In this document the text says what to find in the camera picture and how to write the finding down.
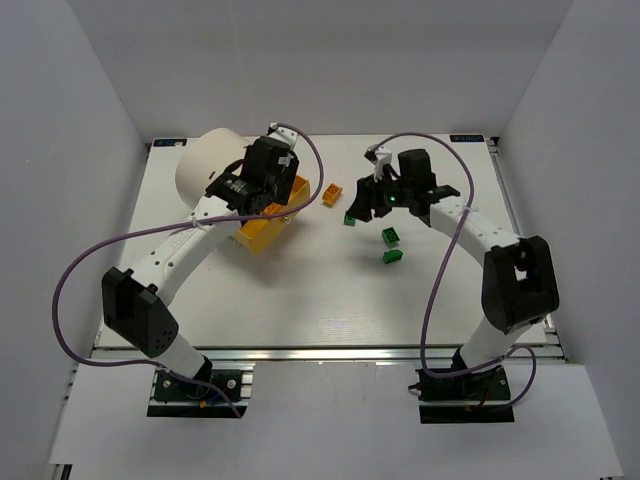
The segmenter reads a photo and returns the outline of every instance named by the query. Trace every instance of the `white roll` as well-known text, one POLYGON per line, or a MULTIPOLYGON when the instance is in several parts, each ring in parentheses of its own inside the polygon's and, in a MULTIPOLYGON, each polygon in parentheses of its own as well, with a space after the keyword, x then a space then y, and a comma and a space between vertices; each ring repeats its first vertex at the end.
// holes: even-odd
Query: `white roll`
POLYGON ((187 146, 176 169, 176 188, 189 208, 196 206, 205 189, 236 160, 244 158, 249 141, 228 128, 217 128, 187 146))

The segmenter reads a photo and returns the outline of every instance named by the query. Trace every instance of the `wall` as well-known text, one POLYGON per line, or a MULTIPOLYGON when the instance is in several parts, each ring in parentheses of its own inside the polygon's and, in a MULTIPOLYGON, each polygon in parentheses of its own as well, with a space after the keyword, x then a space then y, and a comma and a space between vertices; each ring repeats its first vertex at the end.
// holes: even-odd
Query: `wall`
MULTIPOLYGON (((51 328, 51 295, 81 250, 126 228, 145 152, 63 0, 0 7, 0 465, 40 479, 72 362, 51 328)), ((88 353, 114 250, 89 261, 63 301, 63 328, 88 353)))
POLYGON ((525 233, 552 247, 565 349, 640 478, 640 3, 576 0, 501 140, 525 233))
POLYGON ((69 0, 145 140, 502 132, 572 0, 69 0))

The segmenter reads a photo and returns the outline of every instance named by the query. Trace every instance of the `black label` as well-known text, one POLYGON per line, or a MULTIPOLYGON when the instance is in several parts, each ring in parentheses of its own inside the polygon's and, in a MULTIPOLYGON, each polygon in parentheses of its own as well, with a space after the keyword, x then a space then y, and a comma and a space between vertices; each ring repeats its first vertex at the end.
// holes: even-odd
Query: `black label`
POLYGON ((482 135, 449 135, 452 143, 484 143, 482 135))
POLYGON ((186 144, 186 138, 156 138, 153 141, 154 147, 184 147, 186 144))

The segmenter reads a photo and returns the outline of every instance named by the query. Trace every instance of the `dark green block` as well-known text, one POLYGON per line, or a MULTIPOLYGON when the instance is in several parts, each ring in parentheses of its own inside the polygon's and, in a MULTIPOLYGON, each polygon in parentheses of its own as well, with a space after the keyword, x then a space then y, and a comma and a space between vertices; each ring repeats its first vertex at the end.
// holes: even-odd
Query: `dark green block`
POLYGON ((388 252, 384 252, 382 255, 382 261, 385 264, 397 262, 402 258, 402 250, 389 250, 388 252))
POLYGON ((382 231, 382 239, 384 240, 384 243, 387 244, 387 247, 395 247, 400 241, 400 237, 393 227, 385 228, 382 231))
POLYGON ((356 225, 356 219, 353 217, 350 217, 349 215, 347 215, 346 213, 344 214, 344 224, 345 225, 349 225, 350 227, 355 227, 356 225))

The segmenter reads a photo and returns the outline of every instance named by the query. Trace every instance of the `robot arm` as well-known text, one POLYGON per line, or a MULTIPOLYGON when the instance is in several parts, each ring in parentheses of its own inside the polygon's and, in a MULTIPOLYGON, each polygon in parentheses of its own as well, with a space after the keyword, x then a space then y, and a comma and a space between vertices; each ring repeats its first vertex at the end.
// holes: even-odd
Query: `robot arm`
MULTIPOLYGON (((105 324, 170 370, 209 381, 211 362, 179 334, 168 307, 204 258, 242 227, 239 220, 200 222, 257 215, 271 203, 287 204, 298 169, 296 140, 297 134, 278 128, 248 145, 244 158, 232 161, 206 187, 188 219, 193 228, 174 232, 124 272, 111 268, 102 279, 105 324)), ((186 383, 183 387, 197 389, 186 383)))
MULTIPOLYGON (((377 165, 374 152, 365 154, 377 165)), ((395 207, 409 212, 448 237, 453 237, 466 201, 449 185, 438 186, 425 150, 398 154, 400 175, 390 166, 358 180, 356 199, 347 211, 364 222, 383 217, 395 207)), ((471 339, 453 359, 452 369, 465 370, 504 355, 530 326, 559 304, 551 254, 540 237, 521 238, 470 211, 458 238, 483 268, 484 317, 471 339)))

